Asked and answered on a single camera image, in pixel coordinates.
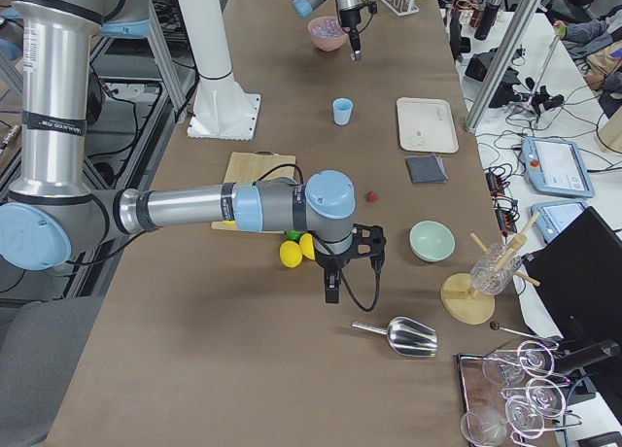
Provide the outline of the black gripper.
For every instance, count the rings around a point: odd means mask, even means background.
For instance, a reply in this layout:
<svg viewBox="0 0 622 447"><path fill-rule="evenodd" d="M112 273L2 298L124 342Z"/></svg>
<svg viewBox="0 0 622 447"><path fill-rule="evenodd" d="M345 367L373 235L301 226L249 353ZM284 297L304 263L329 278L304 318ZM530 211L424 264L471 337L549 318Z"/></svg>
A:
<svg viewBox="0 0 622 447"><path fill-rule="evenodd" d="M338 304L340 299L341 270L351 259L351 249L338 252L334 244L314 241L315 261L324 269L325 302Z"/></svg>
<svg viewBox="0 0 622 447"><path fill-rule="evenodd" d="M348 32L352 53L362 52L360 33L358 26L361 23L361 13L358 7L350 9L338 9L338 17L341 26Z"/></svg>

